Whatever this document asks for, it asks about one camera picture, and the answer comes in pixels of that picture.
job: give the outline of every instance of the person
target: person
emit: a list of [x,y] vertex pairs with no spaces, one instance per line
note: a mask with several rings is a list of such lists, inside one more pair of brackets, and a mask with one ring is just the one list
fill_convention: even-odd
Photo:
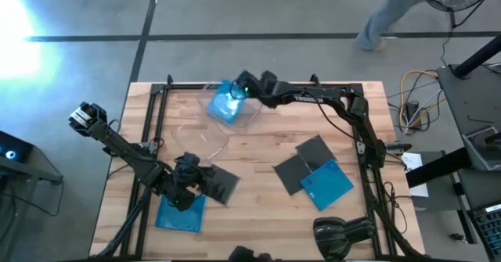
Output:
[[381,33],[400,20],[420,0],[386,0],[384,5],[375,12],[359,33],[355,44],[367,51],[382,51],[387,42],[381,39]]

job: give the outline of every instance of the person's leg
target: person's leg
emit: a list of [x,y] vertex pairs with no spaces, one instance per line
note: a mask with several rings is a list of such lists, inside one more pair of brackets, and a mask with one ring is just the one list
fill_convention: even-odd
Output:
[[365,50],[376,50],[381,47],[381,33],[390,25],[400,20],[419,0],[386,0],[383,7],[374,13],[355,43]]

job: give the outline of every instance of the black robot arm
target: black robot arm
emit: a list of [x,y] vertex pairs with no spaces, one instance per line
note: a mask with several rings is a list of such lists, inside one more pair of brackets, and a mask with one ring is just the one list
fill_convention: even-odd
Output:
[[[85,137],[102,142],[106,150],[123,159],[132,169],[139,181],[156,195],[165,195],[169,202],[183,211],[188,209],[195,195],[186,189],[194,183],[179,182],[172,168],[151,154],[145,153],[110,128],[106,122],[106,111],[96,104],[83,102],[69,117],[70,126]],[[197,165],[200,161],[193,154],[185,154],[184,163]]]
[[311,102],[332,107],[337,115],[354,126],[366,151],[366,163],[372,168],[382,168],[386,156],[384,143],[377,138],[369,120],[369,104],[354,89],[298,87],[278,81],[276,75],[265,71],[258,80],[247,71],[235,80],[236,85],[247,93],[248,98],[256,98],[269,108],[291,102]]

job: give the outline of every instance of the white paper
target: white paper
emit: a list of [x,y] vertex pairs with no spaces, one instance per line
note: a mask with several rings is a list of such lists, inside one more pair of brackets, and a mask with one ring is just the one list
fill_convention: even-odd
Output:
[[[407,165],[407,172],[423,166],[423,161],[419,153],[404,153],[402,160]],[[411,196],[428,197],[428,188],[426,184],[418,185],[410,189]]]

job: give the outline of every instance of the wooden table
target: wooden table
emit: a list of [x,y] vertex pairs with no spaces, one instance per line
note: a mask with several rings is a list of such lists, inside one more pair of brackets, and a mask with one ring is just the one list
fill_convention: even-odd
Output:
[[[365,97],[369,101],[370,119],[378,138],[393,142],[395,132],[382,82],[359,83],[363,84]],[[140,141],[150,86],[151,83],[133,83],[129,89],[120,134],[130,142]],[[193,117],[194,113],[200,113],[196,101],[198,93],[196,90],[169,91],[163,124],[165,146],[160,150],[159,159],[172,166],[172,160],[180,156],[182,150],[172,138],[171,131],[186,123],[203,126],[204,121]],[[328,106],[323,108],[335,124],[351,132],[351,126],[339,118],[333,109]],[[153,115],[150,136],[153,136],[156,119],[157,116]],[[229,134],[229,143],[226,150],[216,157],[214,164],[241,178],[228,206],[207,199],[201,233],[173,231],[154,226],[160,198],[153,196],[144,259],[225,260],[236,246],[241,245],[283,260],[321,260],[312,232],[313,220],[336,216],[348,221],[366,214],[354,142],[328,124],[317,105],[297,102],[277,109],[263,108],[247,132],[222,128]],[[289,196],[272,168],[294,155],[296,145],[315,135],[322,136],[355,186],[323,212],[317,210],[304,192]],[[116,158],[110,171],[122,165],[124,161]],[[387,163],[381,174],[384,181],[393,182],[397,195],[409,196],[409,187],[399,164]],[[123,224],[132,179],[132,169],[126,168],[108,180],[91,254],[103,249]],[[407,220],[405,238],[416,250],[424,253],[412,200],[402,198],[398,199],[398,203]],[[402,215],[397,213],[396,217],[397,227],[403,230],[405,224]],[[135,246],[139,220],[136,222],[131,249]],[[378,228],[383,253],[387,253],[381,222],[378,222]],[[371,241],[354,244],[347,258],[373,258]]]

